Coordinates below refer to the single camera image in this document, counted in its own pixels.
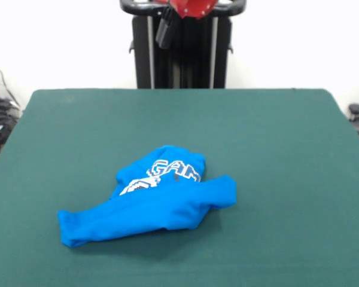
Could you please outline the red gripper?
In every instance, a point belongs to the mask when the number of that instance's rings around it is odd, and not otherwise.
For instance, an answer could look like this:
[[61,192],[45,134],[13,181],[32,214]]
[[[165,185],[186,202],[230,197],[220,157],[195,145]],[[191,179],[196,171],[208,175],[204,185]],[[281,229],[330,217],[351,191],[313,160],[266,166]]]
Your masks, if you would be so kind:
[[201,19],[212,11],[217,0],[170,0],[169,3],[172,8],[166,8],[162,12],[156,33],[156,43],[164,49],[170,47],[180,18]]

